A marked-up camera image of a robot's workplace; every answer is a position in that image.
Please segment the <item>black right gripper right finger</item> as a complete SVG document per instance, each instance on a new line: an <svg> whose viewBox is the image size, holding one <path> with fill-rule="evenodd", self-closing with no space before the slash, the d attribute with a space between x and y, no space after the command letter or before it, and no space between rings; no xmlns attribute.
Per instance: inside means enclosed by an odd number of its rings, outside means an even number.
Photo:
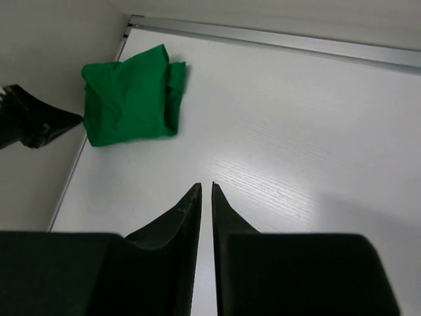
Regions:
<svg viewBox="0 0 421 316"><path fill-rule="evenodd" d="M219 315L398 315L382 261L360 234L259 232L212 186Z"/></svg>

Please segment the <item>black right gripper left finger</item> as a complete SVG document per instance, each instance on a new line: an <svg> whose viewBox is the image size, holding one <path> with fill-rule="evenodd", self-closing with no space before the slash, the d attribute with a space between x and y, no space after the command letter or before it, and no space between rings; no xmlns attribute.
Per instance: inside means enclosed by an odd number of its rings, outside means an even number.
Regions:
<svg viewBox="0 0 421 316"><path fill-rule="evenodd" d="M189 315L202 187L143 228L2 232L2 315Z"/></svg>

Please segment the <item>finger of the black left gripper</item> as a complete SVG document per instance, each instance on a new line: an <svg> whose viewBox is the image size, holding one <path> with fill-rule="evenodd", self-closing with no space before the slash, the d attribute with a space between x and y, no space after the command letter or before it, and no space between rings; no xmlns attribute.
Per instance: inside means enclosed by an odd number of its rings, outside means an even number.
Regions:
<svg viewBox="0 0 421 316"><path fill-rule="evenodd" d="M39 149L81 122L81 115L48 105L17 84L1 88L1 149L17 142Z"/></svg>

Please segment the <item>green t shirt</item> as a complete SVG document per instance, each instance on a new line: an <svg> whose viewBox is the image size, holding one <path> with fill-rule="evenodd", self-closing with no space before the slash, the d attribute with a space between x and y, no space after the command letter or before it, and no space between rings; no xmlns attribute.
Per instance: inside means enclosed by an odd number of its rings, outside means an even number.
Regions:
<svg viewBox="0 0 421 316"><path fill-rule="evenodd" d="M186 63L170 62L158 45L125 61L88 64L84 121L93 147L178 133Z"/></svg>

